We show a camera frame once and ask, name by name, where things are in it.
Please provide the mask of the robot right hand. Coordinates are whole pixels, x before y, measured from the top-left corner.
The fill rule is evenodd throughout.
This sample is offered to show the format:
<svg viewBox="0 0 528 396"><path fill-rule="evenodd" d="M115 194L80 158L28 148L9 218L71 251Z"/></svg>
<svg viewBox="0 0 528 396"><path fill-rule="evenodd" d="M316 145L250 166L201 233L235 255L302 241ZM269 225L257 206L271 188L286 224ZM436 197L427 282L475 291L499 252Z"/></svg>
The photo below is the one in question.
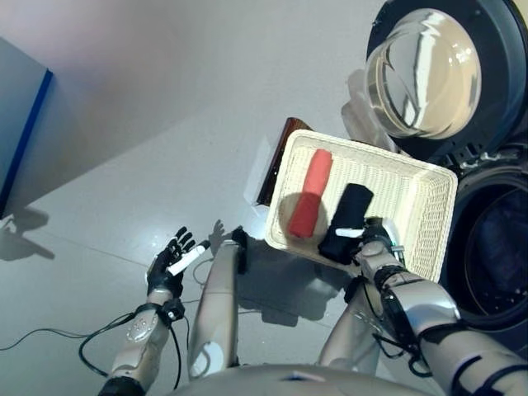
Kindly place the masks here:
<svg viewBox="0 0 528 396"><path fill-rule="evenodd" d="M362 226L358 229L337 228L335 234L340 242L343 242L339 248L336 262L344 265L350 265L354 256L367 244L380 242L389 251L392 252L394 245L390 233L384 226L384 218L370 217L365 219Z"/></svg>

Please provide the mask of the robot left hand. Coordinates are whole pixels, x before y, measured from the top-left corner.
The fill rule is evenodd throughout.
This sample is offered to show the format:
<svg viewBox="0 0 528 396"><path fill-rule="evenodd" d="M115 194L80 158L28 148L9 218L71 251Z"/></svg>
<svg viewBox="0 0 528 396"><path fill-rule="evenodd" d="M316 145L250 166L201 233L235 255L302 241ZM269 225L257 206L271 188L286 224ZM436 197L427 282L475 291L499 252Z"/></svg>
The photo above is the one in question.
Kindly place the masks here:
<svg viewBox="0 0 528 396"><path fill-rule="evenodd" d="M182 279L187 267L210 248L205 239L197 243L187 227L181 227L158 253L145 275L147 295L167 291L173 298L182 295Z"/></svg>

